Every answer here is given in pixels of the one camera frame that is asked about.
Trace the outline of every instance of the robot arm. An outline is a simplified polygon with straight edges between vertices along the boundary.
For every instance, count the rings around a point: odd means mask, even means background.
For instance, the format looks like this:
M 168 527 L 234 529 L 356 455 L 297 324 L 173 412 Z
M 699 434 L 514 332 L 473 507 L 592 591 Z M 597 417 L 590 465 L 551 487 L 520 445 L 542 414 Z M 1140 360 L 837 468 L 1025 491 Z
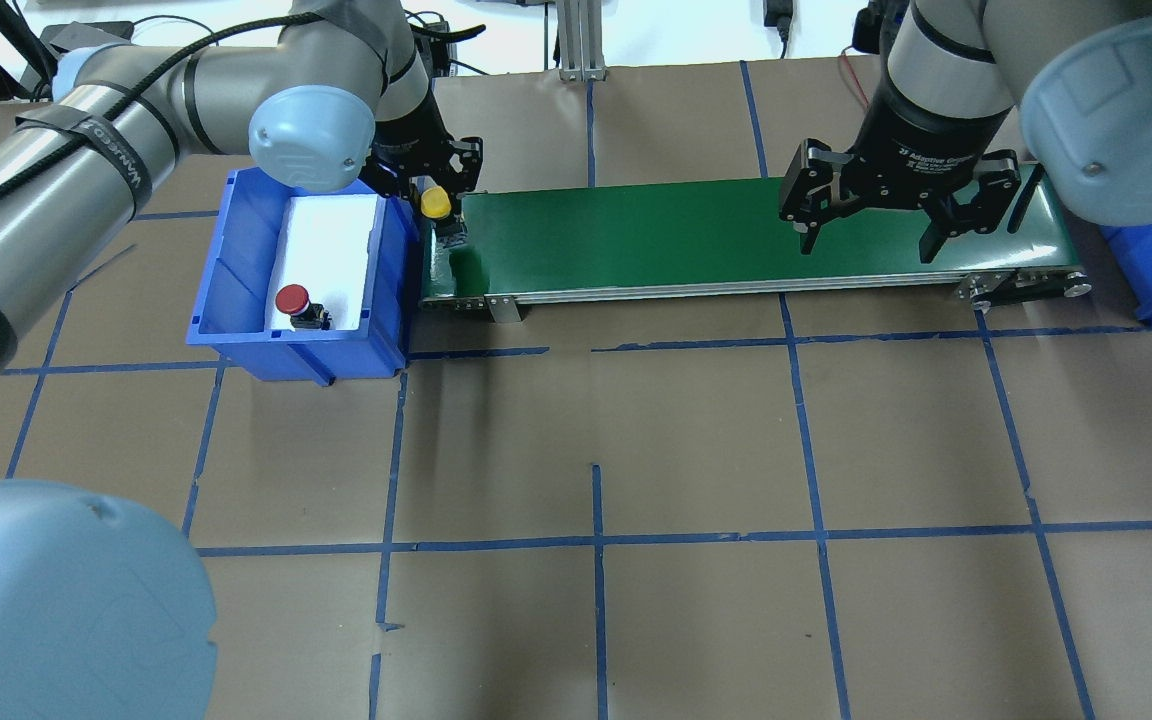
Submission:
M 296 0 L 288 17 L 221 35 L 257 26 L 286 28 L 265 50 L 118 45 L 73 58 L 58 78 L 71 90 L 0 146 L 0 372 L 192 152 L 250 152 L 312 191 L 362 173 L 378 192 L 411 197 L 412 179 L 430 176 L 453 199 L 440 223 L 463 232 L 458 200 L 482 142 L 444 127 L 397 0 Z
M 804 141 L 782 183 L 804 253 L 862 209 L 925 211 L 924 263 L 948 238 L 994 232 L 1020 168 L 1011 151 L 984 151 L 1017 101 L 1074 213 L 1152 223 L 1152 0 L 881 0 L 867 13 L 882 23 L 882 81 L 859 137 L 846 152 Z

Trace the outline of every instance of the yellow button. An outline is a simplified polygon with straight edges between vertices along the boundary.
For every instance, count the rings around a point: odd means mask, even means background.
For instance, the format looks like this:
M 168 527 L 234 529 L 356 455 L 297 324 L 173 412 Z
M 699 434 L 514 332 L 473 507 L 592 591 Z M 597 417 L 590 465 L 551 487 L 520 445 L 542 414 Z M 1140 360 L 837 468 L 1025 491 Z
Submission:
M 435 184 L 420 194 L 420 213 L 431 220 L 442 220 L 452 214 L 452 198 Z

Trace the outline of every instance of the red button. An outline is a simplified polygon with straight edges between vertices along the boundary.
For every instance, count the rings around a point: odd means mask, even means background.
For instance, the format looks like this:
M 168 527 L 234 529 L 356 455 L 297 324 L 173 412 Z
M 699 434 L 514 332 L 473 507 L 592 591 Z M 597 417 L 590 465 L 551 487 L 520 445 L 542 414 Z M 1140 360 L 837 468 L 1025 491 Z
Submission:
M 274 297 L 274 305 L 278 306 L 279 313 L 305 313 L 310 306 L 310 291 L 305 290 L 305 286 L 289 285 L 278 291 L 278 295 Z

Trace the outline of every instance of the white background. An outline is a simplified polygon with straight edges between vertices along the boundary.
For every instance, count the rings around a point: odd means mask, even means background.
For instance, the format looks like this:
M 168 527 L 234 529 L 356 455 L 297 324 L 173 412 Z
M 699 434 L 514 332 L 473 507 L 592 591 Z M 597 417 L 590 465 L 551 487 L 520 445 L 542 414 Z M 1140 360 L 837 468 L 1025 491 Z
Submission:
M 18 0 L 36 33 L 70 20 L 135 20 L 173 13 L 214 29 L 287 13 L 289 0 Z M 791 58 L 836 55 L 851 41 L 851 23 L 865 0 L 797 0 Z M 538 73 L 553 51 L 558 10 L 480 0 L 403 0 L 408 10 L 438 10 L 453 29 L 484 23 L 488 31 L 458 46 L 460 59 L 486 73 Z M 202 30 L 177 20 L 151 20 L 137 28 L 142 45 L 184 45 Z M 271 45 L 276 31 L 230 38 L 227 45 Z M 763 60 L 781 53 L 776 29 L 763 26 L 763 0 L 602 0 L 602 46 L 607 65 L 690 65 Z M 18 77 L 24 61 L 0 37 L 0 63 Z

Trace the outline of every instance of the tan floor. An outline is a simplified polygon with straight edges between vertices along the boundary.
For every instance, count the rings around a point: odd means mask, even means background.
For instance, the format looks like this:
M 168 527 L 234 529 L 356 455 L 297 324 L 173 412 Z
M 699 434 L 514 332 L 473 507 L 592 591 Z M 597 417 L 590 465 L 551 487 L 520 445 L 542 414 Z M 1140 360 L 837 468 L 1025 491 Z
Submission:
M 836 71 L 749 66 L 772 173 L 855 132 Z M 586 182 L 584 88 L 439 94 L 486 190 Z M 594 101 L 600 182 L 759 174 L 740 65 L 617 68 Z M 1152 331 L 1085 225 L 1098 291 L 987 336 L 940 287 L 420 314 L 430 357 L 541 350 L 319 388 L 183 343 L 244 164 L 189 160 L 0 381 L 0 477 L 200 547 L 209 719 L 1152 717 Z

